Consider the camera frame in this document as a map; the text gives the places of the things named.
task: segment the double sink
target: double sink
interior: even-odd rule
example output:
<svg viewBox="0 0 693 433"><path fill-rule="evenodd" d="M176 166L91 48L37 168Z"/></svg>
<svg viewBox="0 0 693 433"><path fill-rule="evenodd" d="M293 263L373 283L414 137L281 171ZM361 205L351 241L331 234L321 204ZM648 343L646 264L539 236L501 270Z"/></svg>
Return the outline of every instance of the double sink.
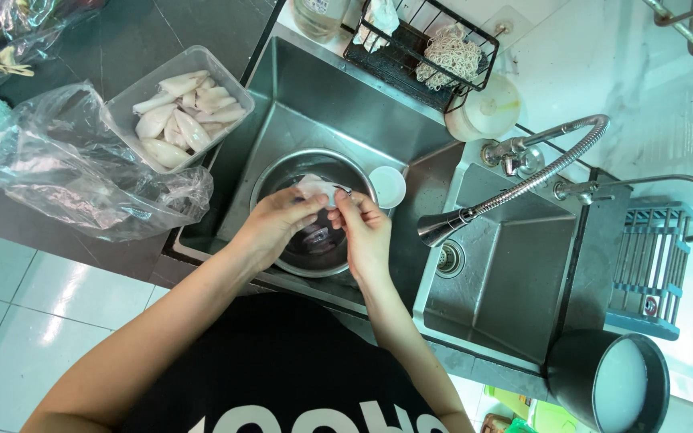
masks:
<svg viewBox="0 0 693 433"><path fill-rule="evenodd" d="M203 221L181 229L174 249L206 260L248 216L259 174L303 147L341 152L366 172L392 166L407 181L393 220L390 272L428 339L539 374L561 332L561 300L582 206L555 200L551 180L487 212L429 249L425 214L472 206L513 186L480 158L483 140L461 143L442 115L277 24L248 88L255 112L226 138L209 169L216 190ZM348 272L306 279L270 268L257 281L365 315Z"/></svg>

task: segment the sink drain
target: sink drain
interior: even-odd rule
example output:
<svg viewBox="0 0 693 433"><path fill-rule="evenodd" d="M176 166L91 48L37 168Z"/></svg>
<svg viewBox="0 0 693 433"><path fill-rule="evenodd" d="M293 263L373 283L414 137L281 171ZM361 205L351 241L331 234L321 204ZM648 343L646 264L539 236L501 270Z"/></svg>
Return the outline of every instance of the sink drain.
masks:
<svg viewBox="0 0 693 433"><path fill-rule="evenodd" d="M445 241L435 273L442 278L456 277L464 267L464 250L454 241Z"/></svg>

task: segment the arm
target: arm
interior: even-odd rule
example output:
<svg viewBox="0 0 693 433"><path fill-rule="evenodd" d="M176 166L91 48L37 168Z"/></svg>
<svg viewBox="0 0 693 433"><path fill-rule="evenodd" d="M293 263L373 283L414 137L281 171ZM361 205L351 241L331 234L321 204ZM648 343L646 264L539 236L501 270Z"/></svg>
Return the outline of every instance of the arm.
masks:
<svg viewBox="0 0 693 433"><path fill-rule="evenodd" d="M159 375L271 266L327 196L293 206L293 188L266 197L226 248L95 346L47 393L22 431L108 431Z"/></svg>
<svg viewBox="0 0 693 433"><path fill-rule="evenodd" d="M349 242L349 265L360 285L379 347L397 359L413 386L450 433L471 433L472 424L438 358L419 334L400 300L389 273L391 222L371 198L353 192L336 194L337 210L328 218L343 227Z"/></svg>

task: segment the stainless steel bowl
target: stainless steel bowl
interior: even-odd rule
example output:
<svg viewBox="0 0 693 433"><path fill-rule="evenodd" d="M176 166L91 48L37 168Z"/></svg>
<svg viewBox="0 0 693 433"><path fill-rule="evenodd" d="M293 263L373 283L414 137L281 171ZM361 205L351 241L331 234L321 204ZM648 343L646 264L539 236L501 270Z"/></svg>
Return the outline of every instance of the stainless steel bowl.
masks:
<svg viewBox="0 0 693 433"><path fill-rule="evenodd" d="M368 175L354 161L333 150L305 148L281 156L266 167L250 194L250 210L264 197L296 184L308 173L349 186L376 201L376 191ZM294 236L275 264L294 275L309 278L346 271L347 239L343 231L333 230L327 215L327 210L321 210L317 221Z"/></svg>

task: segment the black t-shirt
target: black t-shirt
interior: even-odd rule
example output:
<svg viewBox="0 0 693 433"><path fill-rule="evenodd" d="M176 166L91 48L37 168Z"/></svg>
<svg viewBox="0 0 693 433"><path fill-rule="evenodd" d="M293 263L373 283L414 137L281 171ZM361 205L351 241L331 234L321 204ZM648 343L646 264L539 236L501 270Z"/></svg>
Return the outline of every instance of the black t-shirt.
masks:
<svg viewBox="0 0 693 433"><path fill-rule="evenodd" d="M448 433L386 350L303 297L238 297L120 431Z"/></svg>

